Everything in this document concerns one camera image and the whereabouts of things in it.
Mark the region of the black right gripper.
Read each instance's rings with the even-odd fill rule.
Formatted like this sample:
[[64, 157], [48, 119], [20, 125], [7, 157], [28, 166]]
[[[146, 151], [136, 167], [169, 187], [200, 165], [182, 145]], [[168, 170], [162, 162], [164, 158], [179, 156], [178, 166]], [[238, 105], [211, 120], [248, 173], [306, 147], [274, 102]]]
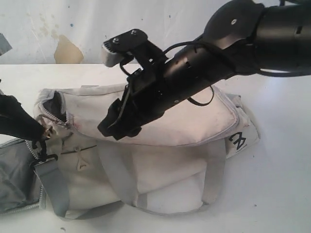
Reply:
[[122, 98], [110, 105], [98, 130], [116, 140], [134, 137], [143, 125], [184, 100], [200, 107], [209, 105], [192, 96], [230, 76], [231, 61], [220, 50], [207, 44], [187, 45], [167, 63], [131, 77]]

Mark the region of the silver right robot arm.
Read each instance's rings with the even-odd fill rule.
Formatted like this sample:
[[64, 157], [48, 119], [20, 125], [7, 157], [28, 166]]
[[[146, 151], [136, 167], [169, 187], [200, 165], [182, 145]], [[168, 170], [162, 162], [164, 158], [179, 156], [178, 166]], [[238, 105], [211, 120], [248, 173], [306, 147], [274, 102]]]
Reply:
[[236, 75], [301, 77], [311, 73], [311, 4], [265, 7], [232, 0], [208, 21], [192, 41], [177, 43], [172, 58], [132, 29], [103, 43], [104, 64], [123, 68], [132, 60], [140, 69], [127, 74], [121, 99], [99, 123], [103, 136], [134, 137], [143, 125], [220, 80]]

